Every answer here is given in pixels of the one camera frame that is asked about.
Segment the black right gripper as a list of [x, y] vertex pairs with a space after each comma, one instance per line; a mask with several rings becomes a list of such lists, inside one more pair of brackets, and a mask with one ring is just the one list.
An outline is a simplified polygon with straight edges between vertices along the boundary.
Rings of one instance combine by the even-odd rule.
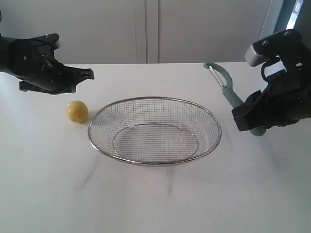
[[311, 117], [311, 67], [295, 65], [266, 77], [263, 91], [252, 93], [232, 110], [239, 131], [283, 127]]

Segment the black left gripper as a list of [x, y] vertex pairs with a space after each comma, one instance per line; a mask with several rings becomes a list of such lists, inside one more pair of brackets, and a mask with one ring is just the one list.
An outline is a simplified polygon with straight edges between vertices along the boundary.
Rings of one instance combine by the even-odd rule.
[[54, 58], [56, 33], [17, 39], [0, 37], [0, 71], [18, 79], [20, 91], [51, 95], [75, 93], [77, 84], [94, 80], [92, 69], [68, 67]]

